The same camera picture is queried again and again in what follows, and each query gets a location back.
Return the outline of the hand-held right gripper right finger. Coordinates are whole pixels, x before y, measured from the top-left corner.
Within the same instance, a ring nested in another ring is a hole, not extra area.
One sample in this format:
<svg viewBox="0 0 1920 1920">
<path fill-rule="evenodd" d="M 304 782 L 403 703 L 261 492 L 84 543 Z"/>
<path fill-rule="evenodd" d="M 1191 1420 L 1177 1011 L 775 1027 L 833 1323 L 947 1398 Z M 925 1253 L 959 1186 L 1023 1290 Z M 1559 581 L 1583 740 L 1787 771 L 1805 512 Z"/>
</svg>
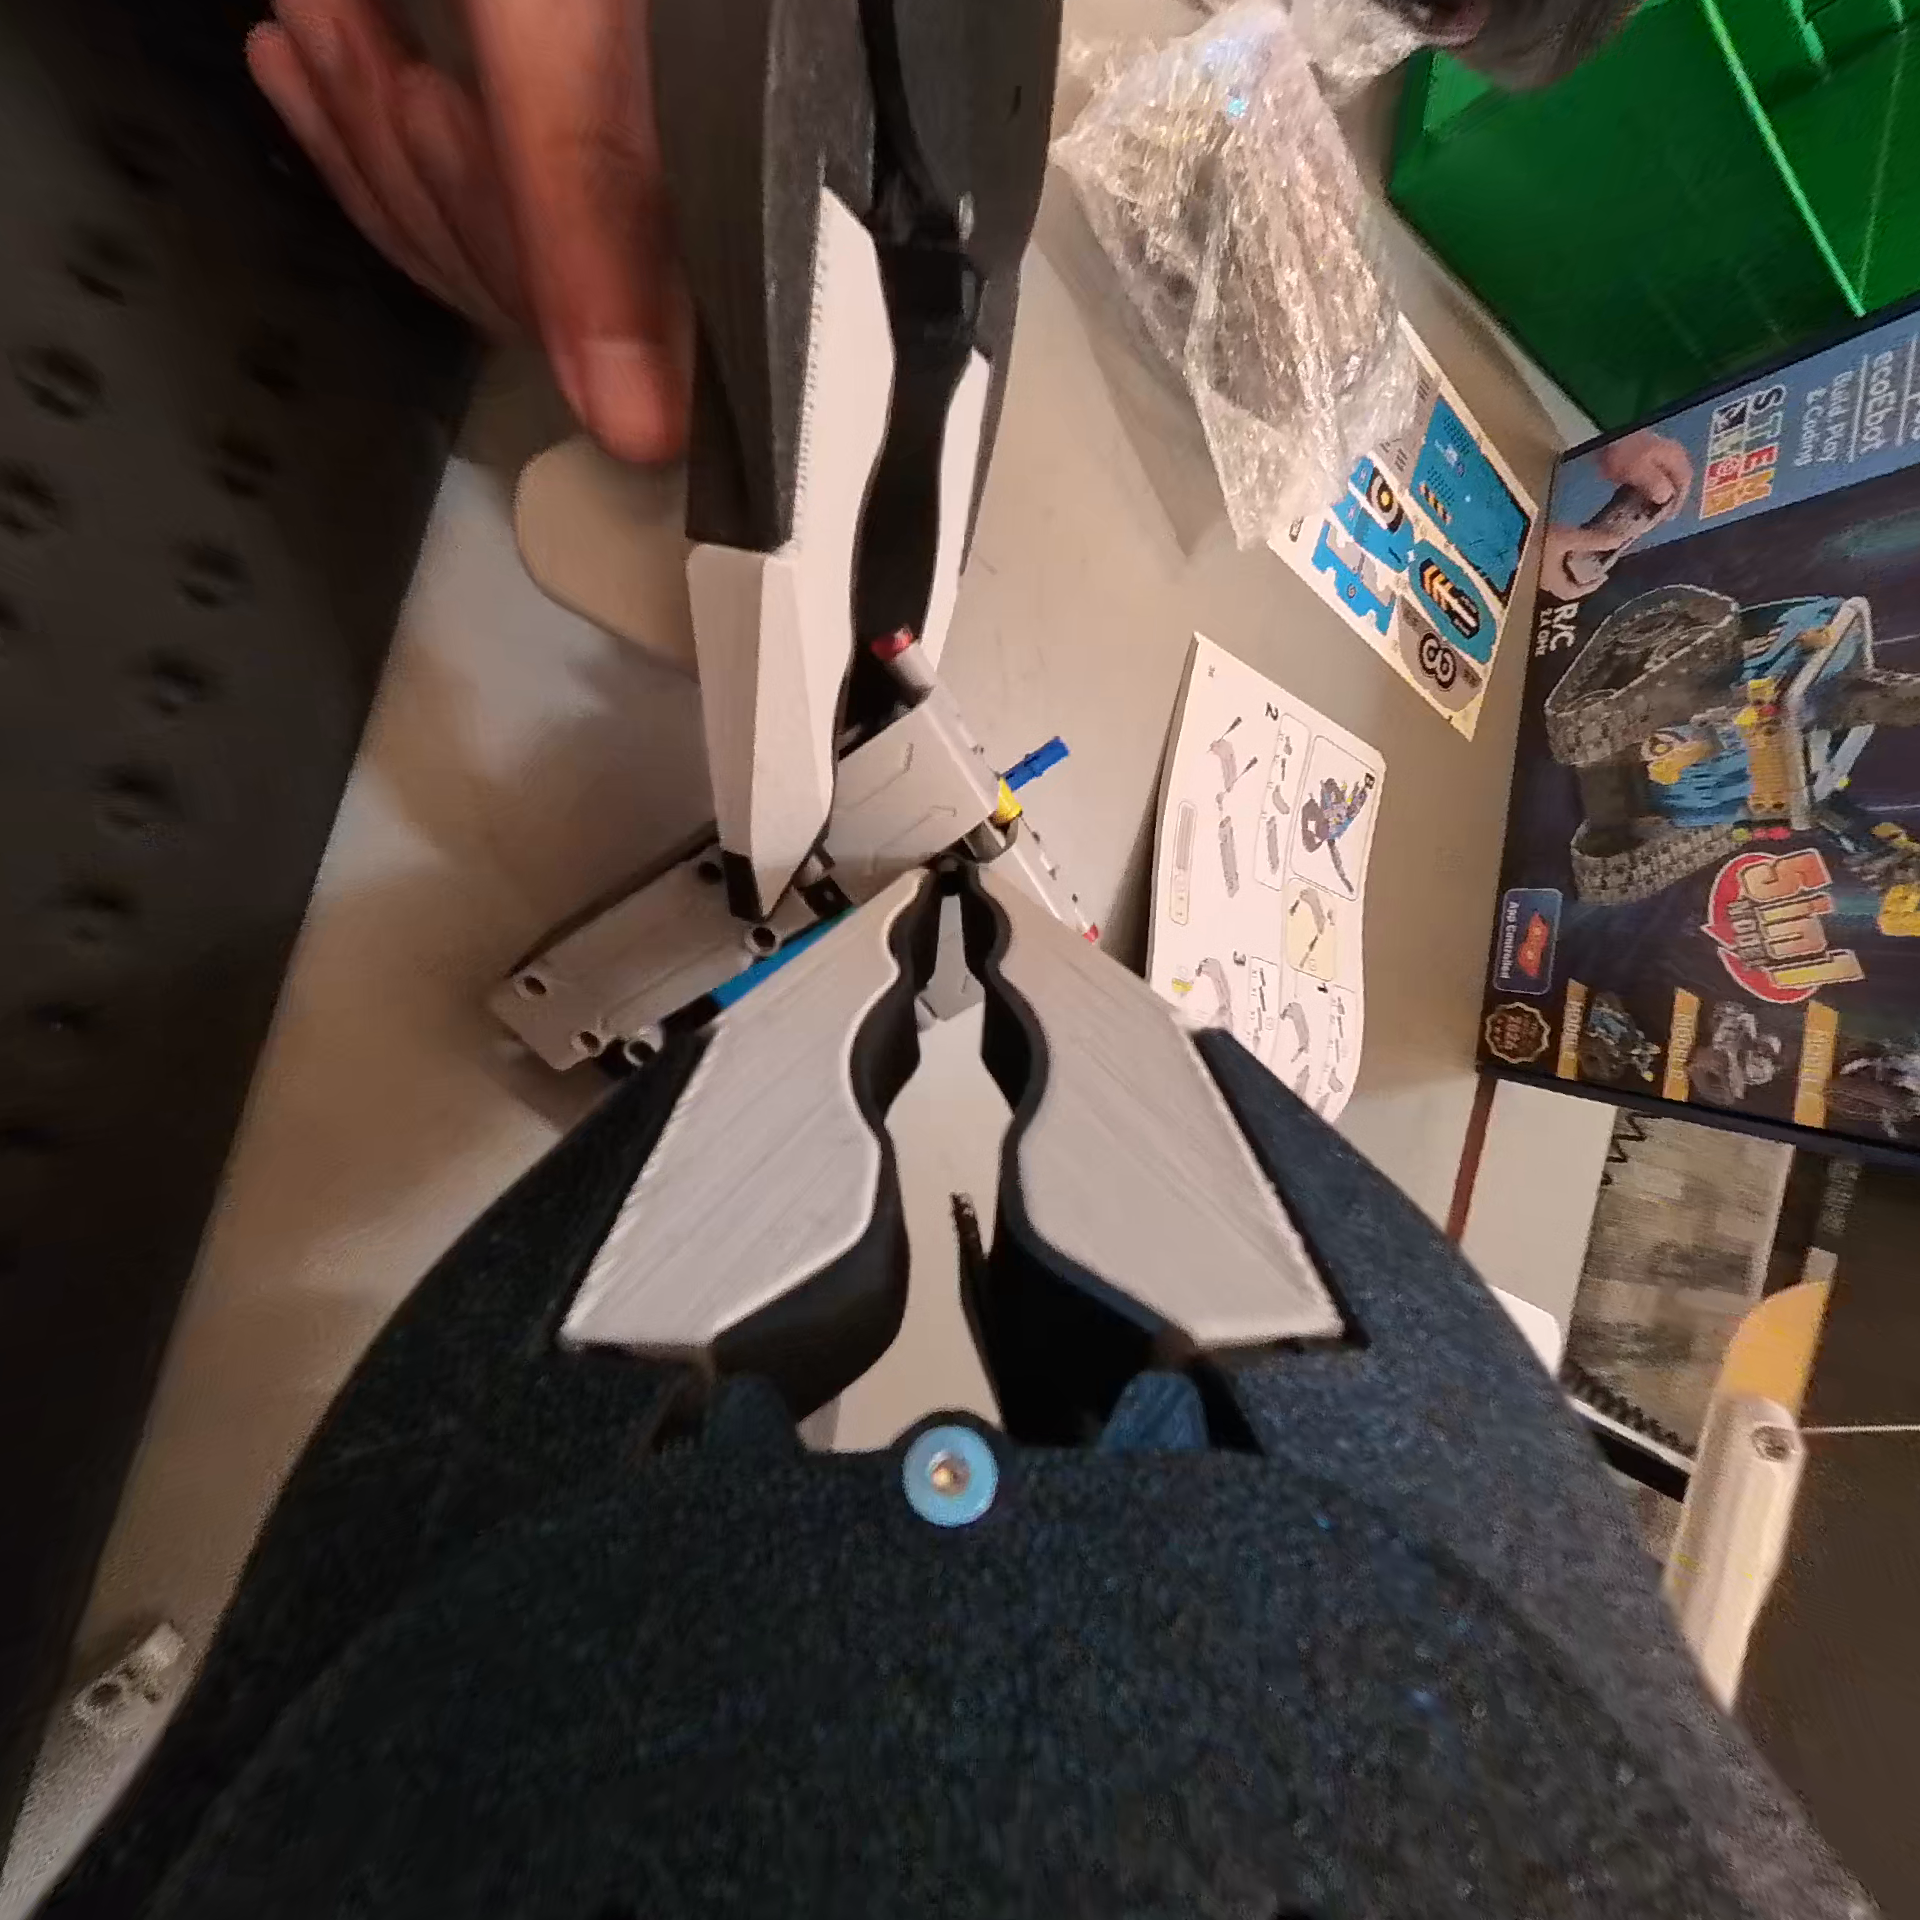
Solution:
<svg viewBox="0 0 1920 1920">
<path fill-rule="evenodd" d="M 1201 1038 L 993 871 L 968 879 L 981 1059 L 1007 1108 L 968 1328 L 999 1397 L 1117 1397 L 1347 1338 Z"/>
</svg>

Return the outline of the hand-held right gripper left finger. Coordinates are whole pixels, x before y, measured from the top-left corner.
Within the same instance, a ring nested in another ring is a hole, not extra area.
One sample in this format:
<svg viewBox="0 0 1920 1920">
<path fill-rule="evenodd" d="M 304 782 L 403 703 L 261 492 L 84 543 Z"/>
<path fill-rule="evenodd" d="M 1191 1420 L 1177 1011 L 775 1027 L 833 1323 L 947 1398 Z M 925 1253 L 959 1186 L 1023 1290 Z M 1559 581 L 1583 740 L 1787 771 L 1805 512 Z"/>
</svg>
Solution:
<svg viewBox="0 0 1920 1920">
<path fill-rule="evenodd" d="M 886 1354 L 910 1267 L 886 1125 L 920 1062 L 928 942 L 931 876 L 911 871 L 707 1029 L 566 1346 L 753 1375 L 799 1420 Z"/>
</svg>

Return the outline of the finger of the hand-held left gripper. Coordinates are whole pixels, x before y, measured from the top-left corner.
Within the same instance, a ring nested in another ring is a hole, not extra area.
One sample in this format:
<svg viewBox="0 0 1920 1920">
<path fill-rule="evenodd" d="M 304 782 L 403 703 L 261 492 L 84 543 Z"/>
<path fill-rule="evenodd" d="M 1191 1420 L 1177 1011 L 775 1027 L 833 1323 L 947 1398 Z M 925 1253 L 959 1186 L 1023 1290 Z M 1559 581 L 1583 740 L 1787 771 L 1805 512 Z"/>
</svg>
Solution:
<svg viewBox="0 0 1920 1920">
<path fill-rule="evenodd" d="M 764 550 L 707 536 L 688 550 L 713 822 L 728 908 L 743 920 L 775 914 L 831 813 L 856 546 L 894 376 L 873 236 L 824 184 L 788 532 Z"/>
<path fill-rule="evenodd" d="M 880 239 L 894 350 L 880 458 L 856 530 L 856 647 L 936 640 L 966 556 L 993 379 L 988 283 L 928 223 Z"/>
</svg>

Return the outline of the grey brick robot chassis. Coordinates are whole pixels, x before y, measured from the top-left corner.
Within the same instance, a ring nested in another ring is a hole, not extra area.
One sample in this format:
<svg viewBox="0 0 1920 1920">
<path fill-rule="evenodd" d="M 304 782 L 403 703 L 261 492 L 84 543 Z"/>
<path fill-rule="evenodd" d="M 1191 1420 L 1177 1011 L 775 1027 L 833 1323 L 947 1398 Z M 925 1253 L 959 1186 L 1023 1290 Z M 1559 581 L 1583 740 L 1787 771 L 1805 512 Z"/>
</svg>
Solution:
<svg viewBox="0 0 1920 1920">
<path fill-rule="evenodd" d="M 910 630 L 873 640 L 861 670 L 883 693 L 880 724 L 844 734 L 822 845 L 769 914 L 734 912 L 721 852 L 699 839 L 508 973 L 491 1012 L 523 1048 L 557 1071 L 645 1066 L 667 1032 L 728 1008 L 829 923 L 947 861 L 1006 866 L 1047 912 L 1096 940 L 1020 800 L 1068 744 L 1054 735 L 996 767 Z"/>
</svg>

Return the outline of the open instruction booklet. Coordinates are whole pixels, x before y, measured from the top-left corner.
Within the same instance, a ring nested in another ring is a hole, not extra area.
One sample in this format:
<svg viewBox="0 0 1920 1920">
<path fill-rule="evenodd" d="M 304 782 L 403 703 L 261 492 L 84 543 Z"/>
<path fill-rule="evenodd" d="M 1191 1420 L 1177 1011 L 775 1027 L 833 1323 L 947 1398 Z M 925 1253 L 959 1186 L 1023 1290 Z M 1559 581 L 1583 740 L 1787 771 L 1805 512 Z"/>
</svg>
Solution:
<svg viewBox="0 0 1920 1920">
<path fill-rule="evenodd" d="M 1385 763 L 1196 632 L 1159 783 L 1147 986 L 1321 1119 L 1360 1076 L 1363 903 Z"/>
</svg>

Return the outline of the blue sticker sheet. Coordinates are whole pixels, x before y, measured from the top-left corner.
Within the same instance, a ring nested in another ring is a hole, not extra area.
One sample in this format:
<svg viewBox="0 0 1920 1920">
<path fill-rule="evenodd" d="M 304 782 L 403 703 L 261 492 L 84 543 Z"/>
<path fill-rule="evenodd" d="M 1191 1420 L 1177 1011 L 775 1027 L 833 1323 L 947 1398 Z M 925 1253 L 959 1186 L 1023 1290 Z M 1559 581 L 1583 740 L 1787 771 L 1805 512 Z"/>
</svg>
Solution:
<svg viewBox="0 0 1920 1920">
<path fill-rule="evenodd" d="M 1535 508 L 1422 335 L 1404 428 L 1269 550 L 1459 735 L 1472 738 Z"/>
</svg>

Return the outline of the black perforated chair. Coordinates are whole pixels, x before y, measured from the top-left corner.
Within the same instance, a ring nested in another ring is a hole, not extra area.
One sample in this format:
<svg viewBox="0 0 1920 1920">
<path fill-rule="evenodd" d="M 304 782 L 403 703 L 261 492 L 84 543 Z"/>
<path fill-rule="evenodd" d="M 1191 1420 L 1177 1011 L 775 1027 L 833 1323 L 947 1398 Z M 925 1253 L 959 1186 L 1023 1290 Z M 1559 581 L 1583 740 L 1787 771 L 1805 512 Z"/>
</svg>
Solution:
<svg viewBox="0 0 1920 1920">
<path fill-rule="evenodd" d="M 5 1834 L 477 363 L 264 11 L 1 13 Z"/>
</svg>

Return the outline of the robot kit box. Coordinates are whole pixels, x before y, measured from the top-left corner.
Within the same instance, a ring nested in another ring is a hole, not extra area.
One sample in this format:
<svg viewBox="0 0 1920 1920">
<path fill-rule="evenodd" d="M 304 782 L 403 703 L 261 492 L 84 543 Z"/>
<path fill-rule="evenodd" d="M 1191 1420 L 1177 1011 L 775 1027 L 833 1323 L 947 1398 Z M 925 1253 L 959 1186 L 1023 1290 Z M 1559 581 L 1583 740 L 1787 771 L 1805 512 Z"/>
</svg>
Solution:
<svg viewBox="0 0 1920 1920">
<path fill-rule="evenodd" d="M 1551 472 L 1478 1068 L 1917 1157 L 1917 314 Z"/>
</svg>

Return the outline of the green plastic bin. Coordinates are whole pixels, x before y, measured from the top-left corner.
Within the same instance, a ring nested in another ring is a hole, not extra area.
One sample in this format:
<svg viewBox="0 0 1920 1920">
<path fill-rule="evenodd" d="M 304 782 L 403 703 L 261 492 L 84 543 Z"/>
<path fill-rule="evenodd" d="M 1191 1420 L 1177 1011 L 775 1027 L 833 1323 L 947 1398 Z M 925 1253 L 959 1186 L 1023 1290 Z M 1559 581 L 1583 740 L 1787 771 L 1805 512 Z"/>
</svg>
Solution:
<svg viewBox="0 0 1920 1920">
<path fill-rule="evenodd" d="M 1916 5 L 1643 5 L 1527 92 L 1417 54 L 1387 197 L 1561 392 L 1631 426 L 1916 298 Z"/>
</svg>

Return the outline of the small grey brick piece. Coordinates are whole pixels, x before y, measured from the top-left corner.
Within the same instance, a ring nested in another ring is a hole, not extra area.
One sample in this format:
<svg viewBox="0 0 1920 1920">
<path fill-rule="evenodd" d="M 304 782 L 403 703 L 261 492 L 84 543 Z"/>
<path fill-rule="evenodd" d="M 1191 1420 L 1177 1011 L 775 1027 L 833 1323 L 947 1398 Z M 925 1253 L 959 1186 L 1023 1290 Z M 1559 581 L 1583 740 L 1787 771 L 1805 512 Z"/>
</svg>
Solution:
<svg viewBox="0 0 1920 1920">
<path fill-rule="evenodd" d="M 182 1666 L 184 1636 L 156 1620 L 70 1696 L 70 1719 L 101 1739 L 128 1739 L 169 1709 Z"/>
</svg>

